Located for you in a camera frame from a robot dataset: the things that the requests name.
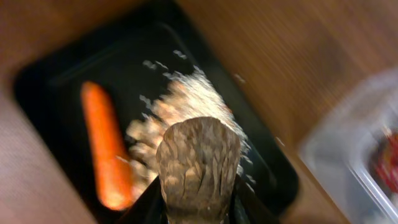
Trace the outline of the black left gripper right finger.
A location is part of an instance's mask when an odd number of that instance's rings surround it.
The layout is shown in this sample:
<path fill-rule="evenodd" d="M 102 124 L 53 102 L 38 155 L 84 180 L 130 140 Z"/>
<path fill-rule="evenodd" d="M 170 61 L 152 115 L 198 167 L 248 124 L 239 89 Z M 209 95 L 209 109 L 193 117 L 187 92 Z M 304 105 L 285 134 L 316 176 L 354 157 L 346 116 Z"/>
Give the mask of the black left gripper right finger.
<path fill-rule="evenodd" d="M 236 175 L 229 208 L 232 224 L 279 224 L 279 219 L 256 197 L 246 182 Z"/>

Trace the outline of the orange carrot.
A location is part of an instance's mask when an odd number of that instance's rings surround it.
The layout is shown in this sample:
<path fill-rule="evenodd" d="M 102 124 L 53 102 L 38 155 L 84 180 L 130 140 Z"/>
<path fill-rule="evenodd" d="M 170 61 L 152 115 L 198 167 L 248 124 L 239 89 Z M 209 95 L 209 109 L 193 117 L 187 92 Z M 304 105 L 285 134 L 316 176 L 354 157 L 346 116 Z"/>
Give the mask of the orange carrot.
<path fill-rule="evenodd" d="M 111 210 L 124 210 L 133 204 L 131 169 L 111 98 L 99 84 L 85 82 L 81 103 L 98 199 Z"/>

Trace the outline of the red snack wrapper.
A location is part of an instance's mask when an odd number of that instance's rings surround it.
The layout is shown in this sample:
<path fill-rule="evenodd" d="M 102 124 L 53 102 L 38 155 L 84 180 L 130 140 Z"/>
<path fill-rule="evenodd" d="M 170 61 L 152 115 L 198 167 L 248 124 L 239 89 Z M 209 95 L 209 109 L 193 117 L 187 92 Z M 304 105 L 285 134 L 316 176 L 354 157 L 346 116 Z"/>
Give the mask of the red snack wrapper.
<path fill-rule="evenodd" d="M 397 132 L 388 134 L 379 143 L 374 168 L 389 190 L 397 193 Z"/>

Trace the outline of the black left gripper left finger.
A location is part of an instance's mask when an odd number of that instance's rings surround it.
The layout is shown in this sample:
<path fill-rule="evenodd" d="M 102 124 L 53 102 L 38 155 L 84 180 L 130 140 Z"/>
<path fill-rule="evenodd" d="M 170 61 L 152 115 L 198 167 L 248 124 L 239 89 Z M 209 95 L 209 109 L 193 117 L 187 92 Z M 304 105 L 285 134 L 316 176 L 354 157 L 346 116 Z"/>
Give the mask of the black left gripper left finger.
<path fill-rule="evenodd" d="M 116 224 L 168 224 L 158 177 Z"/>

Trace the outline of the brown cookie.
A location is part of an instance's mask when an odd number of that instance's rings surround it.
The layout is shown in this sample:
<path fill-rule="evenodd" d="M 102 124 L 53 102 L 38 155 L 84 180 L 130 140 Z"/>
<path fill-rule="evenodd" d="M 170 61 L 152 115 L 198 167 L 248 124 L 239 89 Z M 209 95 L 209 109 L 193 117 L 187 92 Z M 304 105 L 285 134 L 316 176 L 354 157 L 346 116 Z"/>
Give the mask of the brown cookie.
<path fill-rule="evenodd" d="M 170 223 L 222 223 L 241 157 L 238 135 L 202 116 L 169 127 L 156 153 Z"/>

